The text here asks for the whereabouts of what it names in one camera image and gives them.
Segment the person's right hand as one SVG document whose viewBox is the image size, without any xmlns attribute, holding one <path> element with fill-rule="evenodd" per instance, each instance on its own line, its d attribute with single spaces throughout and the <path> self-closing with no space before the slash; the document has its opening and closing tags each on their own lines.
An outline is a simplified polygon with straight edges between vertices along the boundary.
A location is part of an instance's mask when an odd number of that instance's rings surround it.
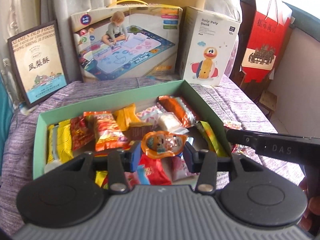
<svg viewBox="0 0 320 240">
<path fill-rule="evenodd" d="M 310 233 L 319 233 L 319 196 L 308 199 L 308 207 L 299 226 Z"/>
</svg>

